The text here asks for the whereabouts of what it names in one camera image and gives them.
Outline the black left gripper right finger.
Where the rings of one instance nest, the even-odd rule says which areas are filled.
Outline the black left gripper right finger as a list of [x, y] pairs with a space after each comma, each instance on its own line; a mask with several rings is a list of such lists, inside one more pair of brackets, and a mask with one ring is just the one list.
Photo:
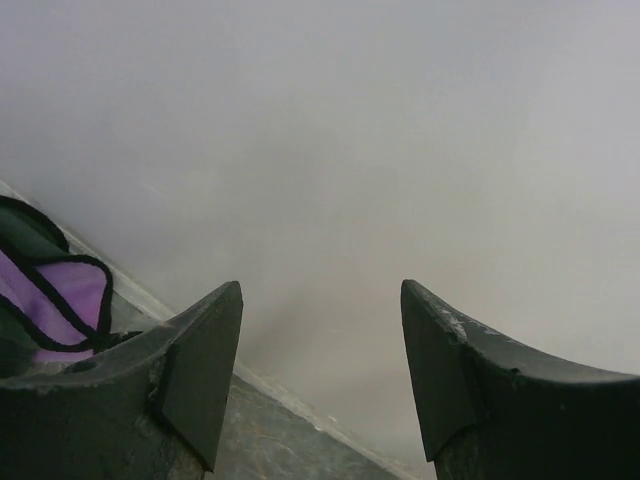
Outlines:
[[440, 479], [635, 479], [639, 379], [522, 344], [414, 280], [401, 286], [411, 385]]

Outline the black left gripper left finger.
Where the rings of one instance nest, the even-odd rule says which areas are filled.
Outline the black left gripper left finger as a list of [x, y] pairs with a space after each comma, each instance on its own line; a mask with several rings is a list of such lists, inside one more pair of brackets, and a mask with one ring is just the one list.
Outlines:
[[240, 284], [56, 374], [1, 383], [5, 479], [200, 479], [215, 468]]

